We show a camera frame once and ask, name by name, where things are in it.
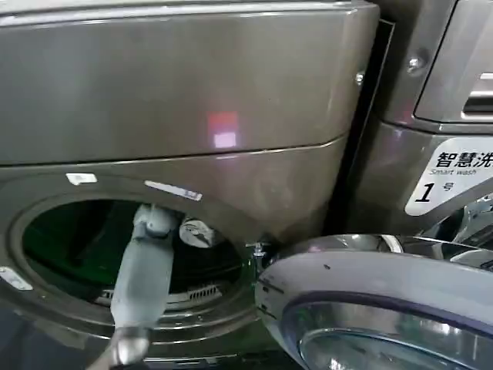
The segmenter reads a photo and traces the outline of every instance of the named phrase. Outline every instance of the washing machine door glass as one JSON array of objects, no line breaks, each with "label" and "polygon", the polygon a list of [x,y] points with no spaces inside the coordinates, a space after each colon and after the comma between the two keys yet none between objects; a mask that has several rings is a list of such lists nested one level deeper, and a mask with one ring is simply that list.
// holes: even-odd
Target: washing machine door glass
[{"label": "washing machine door glass", "polygon": [[267,264],[259,315],[306,369],[491,368],[493,251],[353,234],[303,242]]}]

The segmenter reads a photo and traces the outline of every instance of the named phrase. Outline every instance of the white label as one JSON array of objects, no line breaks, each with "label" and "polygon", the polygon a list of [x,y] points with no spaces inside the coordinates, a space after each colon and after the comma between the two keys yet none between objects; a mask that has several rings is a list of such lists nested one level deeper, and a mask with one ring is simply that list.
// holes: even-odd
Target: white label
[{"label": "white label", "polygon": [[20,291],[31,291],[32,285],[20,277],[14,270],[10,267],[1,266],[0,267],[0,278],[7,281],[12,287]]},{"label": "white label", "polygon": [[455,137],[433,152],[404,210],[421,216],[493,177],[493,137]]},{"label": "white label", "polygon": [[97,183],[96,175],[94,173],[66,173],[67,179],[73,185],[80,185],[81,183]]},{"label": "white label", "polygon": [[152,187],[157,190],[166,191],[167,193],[175,194],[178,197],[183,197],[195,201],[199,201],[202,199],[201,193],[196,193],[195,191],[182,189],[181,187],[174,187],[173,185],[168,185],[167,183],[155,183],[154,181],[146,180],[144,182],[148,187]]}]

